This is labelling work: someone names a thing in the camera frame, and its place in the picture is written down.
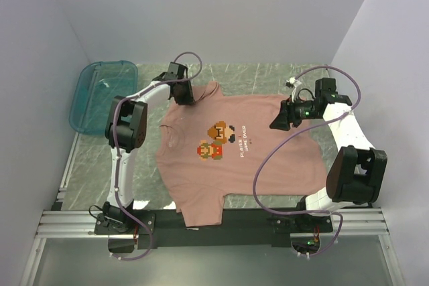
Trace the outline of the pink t shirt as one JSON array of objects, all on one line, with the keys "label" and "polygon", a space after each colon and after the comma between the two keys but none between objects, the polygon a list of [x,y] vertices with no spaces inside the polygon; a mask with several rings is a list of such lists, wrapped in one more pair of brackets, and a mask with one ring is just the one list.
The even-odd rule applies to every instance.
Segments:
[{"label": "pink t shirt", "polygon": [[302,196],[324,187],[318,143],[308,133],[269,127],[283,95],[225,96],[217,82],[192,91],[193,105],[170,104],[156,154],[187,227],[220,224],[229,194]]}]

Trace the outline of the teal transparent plastic bin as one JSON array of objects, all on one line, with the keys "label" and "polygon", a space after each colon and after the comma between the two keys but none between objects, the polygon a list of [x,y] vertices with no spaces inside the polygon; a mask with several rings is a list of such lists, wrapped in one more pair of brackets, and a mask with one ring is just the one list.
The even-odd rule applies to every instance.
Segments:
[{"label": "teal transparent plastic bin", "polygon": [[137,91],[138,69],[127,60],[95,62],[80,73],[69,124],[83,135],[103,135],[116,96]]}]

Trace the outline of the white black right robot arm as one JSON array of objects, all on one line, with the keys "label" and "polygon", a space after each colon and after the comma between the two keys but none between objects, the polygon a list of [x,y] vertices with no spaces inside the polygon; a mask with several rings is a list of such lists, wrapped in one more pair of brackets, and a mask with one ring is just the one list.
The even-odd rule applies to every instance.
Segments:
[{"label": "white black right robot arm", "polygon": [[320,119],[327,123],[337,156],[328,172],[325,187],[304,197],[301,211],[294,215],[297,229],[308,232],[318,223],[318,217],[341,208],[372,204],[381,190],[387,154],[374,148],[362,132],[347,95],[336,91],[334,78],[315,82],[311,100],[297,94],[281,101],[280,111],[270,124],[271,129],[289,131],[304,120]]}]

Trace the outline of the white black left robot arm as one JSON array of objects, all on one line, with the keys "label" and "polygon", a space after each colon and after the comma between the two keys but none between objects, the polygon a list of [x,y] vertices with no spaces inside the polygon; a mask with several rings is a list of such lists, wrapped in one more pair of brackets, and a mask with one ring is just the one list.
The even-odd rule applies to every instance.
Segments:
[{"label": "white black left robot arm", "polygon": [[116,232],[125,234],[134,225],[133,171],[137,150],[147,135],[150,111],[161,103],[174,99],[178,105],[192,105],[188,67],[170,62],[168,70],[154,78],[144,89],[129,96],[116,96],[111,105],[105,137],[111,148],[111,184],[103,204],[103,218]]}]

